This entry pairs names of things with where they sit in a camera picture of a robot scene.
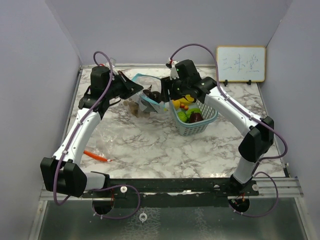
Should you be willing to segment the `clear blue-zipper bag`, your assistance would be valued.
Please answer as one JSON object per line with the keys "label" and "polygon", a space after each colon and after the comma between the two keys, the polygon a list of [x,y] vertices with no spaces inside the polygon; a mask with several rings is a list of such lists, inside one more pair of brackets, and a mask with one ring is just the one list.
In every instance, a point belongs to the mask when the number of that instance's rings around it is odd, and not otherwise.
{"label": "clear blue-zipper bag", "polygon": [[[137,73],[132,81],[143,86],[143,90],[150,90],[151,92],[157,91],[160,93],[161,91],[161,80],[159,77],[151,76],[147,74]],[[161,101],[160,103],[155,102],[154,100],[148,98],[143,90],[134,94],[127,100],[132,100],[138,103],[139,108],[144,113],[157,113],[164,114],[168,108],[166,107],[165,102]]]}

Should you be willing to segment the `brown longan bunch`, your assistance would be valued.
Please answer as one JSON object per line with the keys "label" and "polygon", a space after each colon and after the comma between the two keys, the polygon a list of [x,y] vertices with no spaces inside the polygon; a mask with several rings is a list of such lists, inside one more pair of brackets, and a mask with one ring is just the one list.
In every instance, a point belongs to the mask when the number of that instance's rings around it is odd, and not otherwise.
{"label": "brown longan bunch", "polygon": [[149,118],[150,113],[141,111],[139,104],[129,99],[124,100],[123,105],[128,108],[129,112],[136,118]]}

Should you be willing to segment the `green ring toy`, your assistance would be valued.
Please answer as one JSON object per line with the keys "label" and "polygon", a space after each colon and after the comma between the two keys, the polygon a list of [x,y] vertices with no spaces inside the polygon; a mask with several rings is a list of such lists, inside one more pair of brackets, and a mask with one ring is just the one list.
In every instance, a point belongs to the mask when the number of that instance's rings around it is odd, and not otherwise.
{"label": "green ring toy", "polygon": [[189,108],[189,109],[185,112],[187,118],[190,118],[190,116],[191,116],[192,113],[199,113],[199,114],[201,114],[202,112],[201,112],[201,110],[200,110],[199,108]]}

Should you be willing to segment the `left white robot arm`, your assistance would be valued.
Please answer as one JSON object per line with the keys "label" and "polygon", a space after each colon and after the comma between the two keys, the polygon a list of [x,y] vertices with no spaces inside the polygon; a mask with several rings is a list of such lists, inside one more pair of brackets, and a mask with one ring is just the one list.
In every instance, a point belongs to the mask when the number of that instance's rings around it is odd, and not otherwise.
{"label": "left white robot arm", "polygon": [[52,157],[45,157],[40,169],[47,191],[80,197],[93,190],[106,197],[111,190],[107,176],[99,172],[83,172],[80,163],[93,131],[111,106],[111,100],[126,100],[143,90],[121,71],[115,73],[107,66],[95,66],[90,85],[78,104],[75,121],[67,136]]}

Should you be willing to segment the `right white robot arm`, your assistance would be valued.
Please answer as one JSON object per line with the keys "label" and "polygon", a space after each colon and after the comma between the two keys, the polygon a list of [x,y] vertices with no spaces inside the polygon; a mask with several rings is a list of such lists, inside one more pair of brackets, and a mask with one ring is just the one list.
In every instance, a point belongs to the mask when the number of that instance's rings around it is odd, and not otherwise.
{"label": "right white robot arm", "polygon": [[234,195],[242,195],[248,189],[258,161],[274,143],[273,119],[269,116],[261,118],[247,110],[219,88],[218,82],[213,78],[202,78],[190,59],[177,63],[169,61],[166,66],[170,69],[170,75],[161,79],[161,94],[165,101],[178,100],[189,95],[218,111],[243,136],[238,147],[240,160],[229,184]]}

